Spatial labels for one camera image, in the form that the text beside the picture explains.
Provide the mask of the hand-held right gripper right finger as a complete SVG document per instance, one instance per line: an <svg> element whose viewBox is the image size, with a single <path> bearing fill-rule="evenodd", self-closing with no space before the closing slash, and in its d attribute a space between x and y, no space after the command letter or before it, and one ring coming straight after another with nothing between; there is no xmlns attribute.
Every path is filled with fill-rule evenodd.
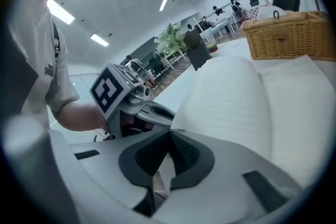
<svg viewBox="0 0 336 224"><path fill-rule="evenodd" d="M211 171L196 186L174 189L154 214L163 224L248 224L297 198L302 187L286 172L245 146L191 133L173 137L213 159Z"/></svg>

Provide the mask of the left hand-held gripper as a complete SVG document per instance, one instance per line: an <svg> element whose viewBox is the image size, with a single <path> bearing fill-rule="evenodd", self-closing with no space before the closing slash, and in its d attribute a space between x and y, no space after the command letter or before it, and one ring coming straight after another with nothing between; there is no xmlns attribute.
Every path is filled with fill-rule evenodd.
<svg viewBox="0 0 336 224"><path fill-rule="evenodd" d="M112 63L104 67L90 94L105 119L108 139L172 125L175 112L151 101L150 93L151 88L126 67Z"/></svg>

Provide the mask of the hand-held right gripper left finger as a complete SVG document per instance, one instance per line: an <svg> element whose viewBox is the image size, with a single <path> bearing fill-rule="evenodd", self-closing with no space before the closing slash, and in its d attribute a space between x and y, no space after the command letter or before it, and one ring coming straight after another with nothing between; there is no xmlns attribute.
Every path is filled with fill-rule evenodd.
<svg viewBox="0 0 336 224"><path fill-rule="evenodd" d="M70 145L50 131L51 150L79 224L171 224L158 216L152 176L136 163L135 154L163 137L168 129L105 142Z"/></svg>

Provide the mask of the blue notebook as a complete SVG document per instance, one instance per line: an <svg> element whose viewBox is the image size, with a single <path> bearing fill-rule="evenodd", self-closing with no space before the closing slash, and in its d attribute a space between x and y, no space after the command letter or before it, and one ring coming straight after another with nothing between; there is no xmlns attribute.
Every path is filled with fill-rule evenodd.
<svg viewBox="0 0 336 224"><path fill-rule="evenodd" d="M219 57L197 70L172 128L243 145L307 187L336 134L336 90L307 56L263 70Z"/></svg>

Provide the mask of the person's left forearm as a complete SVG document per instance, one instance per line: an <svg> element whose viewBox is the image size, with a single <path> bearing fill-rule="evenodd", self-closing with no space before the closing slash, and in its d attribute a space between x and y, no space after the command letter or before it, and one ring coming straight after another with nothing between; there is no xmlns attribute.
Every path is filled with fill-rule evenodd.
<svg viewBox="0 0 336 224"><path fill-rule="evenodd" d="M70 102L59 112L53 111L53 116L62 127L71 131L107 131L105 119L95 104Z"/></svg>

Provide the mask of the black flower box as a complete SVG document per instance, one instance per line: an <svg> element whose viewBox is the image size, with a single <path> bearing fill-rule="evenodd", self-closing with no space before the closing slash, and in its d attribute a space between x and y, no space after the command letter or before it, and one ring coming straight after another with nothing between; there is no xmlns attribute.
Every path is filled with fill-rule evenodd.
<svg viewBox="0 0 336 224"><path fill-rule="evenodd" d="M212 58L197 29L189 31L184 37L184 42L187 49L186 54L195 71Z"/></svg>

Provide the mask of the pale flower bouquet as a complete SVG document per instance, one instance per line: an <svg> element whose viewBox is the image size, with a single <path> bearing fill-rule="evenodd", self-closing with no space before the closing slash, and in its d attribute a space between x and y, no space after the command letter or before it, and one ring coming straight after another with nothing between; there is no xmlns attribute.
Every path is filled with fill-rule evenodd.
<svg viewBox="0 0 336 224"><path fill-rule="evenodd" d="M180 31L180 23L171 24L158 36L154 37L156 51L169 54L186 49L185 34Z"/></svg>

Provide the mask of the clear plastic cup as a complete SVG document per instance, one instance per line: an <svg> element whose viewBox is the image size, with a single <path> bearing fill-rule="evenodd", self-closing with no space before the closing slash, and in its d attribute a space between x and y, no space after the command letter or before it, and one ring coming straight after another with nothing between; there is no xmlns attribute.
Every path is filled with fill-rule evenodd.
<svg viewBox="0 0 336 224"><path fill-rule="evenodd" d="M216 40L215 40L215 38L213 37L212 34L207 35L204 38L204 41L205 41L206 48L207 48L209 53L214 53L218 50L217 42L216 42Z"/></svg>

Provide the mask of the person's beige t-shirt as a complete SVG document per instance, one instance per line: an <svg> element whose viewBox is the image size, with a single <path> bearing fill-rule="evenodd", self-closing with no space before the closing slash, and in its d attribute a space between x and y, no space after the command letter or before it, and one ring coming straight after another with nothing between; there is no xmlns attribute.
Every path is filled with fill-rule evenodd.
<svg viewBox="0 0 336 224"><path fill-rule="evenodd" d="M9 32L38 75L21 113L49 128L47 110L59 112L79 95L69 79L64 36L54 25L47 0L14 0Z"/></svg>

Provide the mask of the white tissue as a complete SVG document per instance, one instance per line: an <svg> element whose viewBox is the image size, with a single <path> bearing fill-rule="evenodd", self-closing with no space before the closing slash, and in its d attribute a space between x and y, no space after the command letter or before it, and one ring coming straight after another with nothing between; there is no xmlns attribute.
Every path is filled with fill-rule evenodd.
<svg viewBox="0 0 336 224"><path fill-rule="evenodd" d="M264 19L277 19L280 16L285 16L286 12L277 7L277 6L263 6L259 9L258 14L257 14L257 19L258 20L264 20Z"/></svg>

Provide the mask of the wicker basket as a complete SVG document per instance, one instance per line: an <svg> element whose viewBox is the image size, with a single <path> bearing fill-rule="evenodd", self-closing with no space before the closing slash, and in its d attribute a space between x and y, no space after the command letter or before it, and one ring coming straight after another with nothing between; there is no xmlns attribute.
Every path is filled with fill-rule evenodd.
<svg viewBox="0 0 336 224"><path fill-rule="evenodd" d="M295 59L336 62L336 34L328 15L321 11L274 14L273 18L243 22L254 60Z"/></svg>

